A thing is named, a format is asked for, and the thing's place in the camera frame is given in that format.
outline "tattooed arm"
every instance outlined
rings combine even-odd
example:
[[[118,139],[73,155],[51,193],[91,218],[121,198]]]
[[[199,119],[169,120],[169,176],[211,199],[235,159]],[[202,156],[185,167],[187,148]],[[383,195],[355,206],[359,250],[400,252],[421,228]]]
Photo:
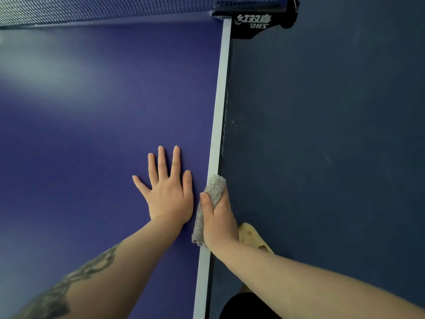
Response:
[[[58,284],[37,296],[14,319],[123,319],[139,299],[159,258],[193,212],[192,176],[180,182],[180,149],[174,148],[168,177],[165,152],[148,156],[152,189],[133,181],[149,205],[151,221]]]

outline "purple table surface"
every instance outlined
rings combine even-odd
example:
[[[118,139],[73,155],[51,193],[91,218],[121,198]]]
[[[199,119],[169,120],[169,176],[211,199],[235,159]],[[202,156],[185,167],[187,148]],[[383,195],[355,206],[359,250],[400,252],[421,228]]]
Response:
[[[182,148],[198,197],[221,29],[211,20],[0,32],[1,318],[148,222],[131,176],[148,182],[158,145]],[[131,318],[192,317],[193,222]]]

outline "tattoo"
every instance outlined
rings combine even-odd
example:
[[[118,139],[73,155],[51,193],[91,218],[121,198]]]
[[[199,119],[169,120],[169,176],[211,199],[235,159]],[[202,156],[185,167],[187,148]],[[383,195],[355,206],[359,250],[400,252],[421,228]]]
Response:
[[[30,301],[13,319],[53,319],[70,313],[71,309],[65,295],[71,284],[90,279],[93,274],[109,267],[114,261],[115,251],[119,245],[120,243],[69,273],[58,284]]]

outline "gray towel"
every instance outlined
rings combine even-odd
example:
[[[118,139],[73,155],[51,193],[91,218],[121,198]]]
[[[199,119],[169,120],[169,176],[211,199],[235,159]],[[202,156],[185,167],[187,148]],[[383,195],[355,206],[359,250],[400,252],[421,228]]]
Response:
[[[226,179],[218,175],[211,177],[210,181],[205,187],[205,192],[210,195],[212,208],[220,201],[221,194],[226,187]],[[196,210],[195,227],[192,233],[192,243],[198,246],[204,245],[204,214],[202,213],[201,203],[198,205]]]

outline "forearm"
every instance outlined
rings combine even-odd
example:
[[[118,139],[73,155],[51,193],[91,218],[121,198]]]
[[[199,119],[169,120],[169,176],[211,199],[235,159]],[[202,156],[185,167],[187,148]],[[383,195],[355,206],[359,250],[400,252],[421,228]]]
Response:
[[[425,318],[421,308],[369,284],[242,243],[217,257],[285,319]]]
[[[30,302],[15,318],[124,319],[181,227],[158,217]]]

